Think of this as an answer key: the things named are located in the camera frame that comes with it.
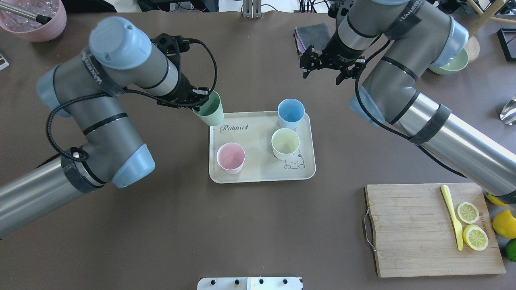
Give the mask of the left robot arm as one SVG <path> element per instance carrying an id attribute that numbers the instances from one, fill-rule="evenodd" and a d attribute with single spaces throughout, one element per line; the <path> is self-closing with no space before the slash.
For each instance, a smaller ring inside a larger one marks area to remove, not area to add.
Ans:
<path id="1" fill-rule="evenodd" d="M 46 135 L 57 154 L 1 187 L 1 237 L 112 182 L 141 180 L 155 162 L 119 97 L 127 93 L 158 105 L 199 110 L 213 88 L 195 87 L 182 73 L 181 53 L 202 41 L 165 33 L 150 39 L 122 17 L 91 31 L 81 53 L 37 83 L 50 108 Z"/>

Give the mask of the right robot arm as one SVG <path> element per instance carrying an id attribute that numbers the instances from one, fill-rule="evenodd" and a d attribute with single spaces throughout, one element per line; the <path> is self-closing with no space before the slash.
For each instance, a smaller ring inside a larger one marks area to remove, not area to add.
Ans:
<path id="1" fill-rule="evenodd" d="M 383 36 L 389 48 L 360 85 L 350 106 L 366 120 L 420 147 L 451 171 L 515 206 L 515 154 L 420 91 L 430 66 L 448 64 L 468 40 L 452 16 L 425 0 L 356 0 L 337 14 L 323 48 L 309 46 L 300 58 L 304 78 L 315 70 L 339 71 L 337 84 L 359 78 L 364 52 Z"/>

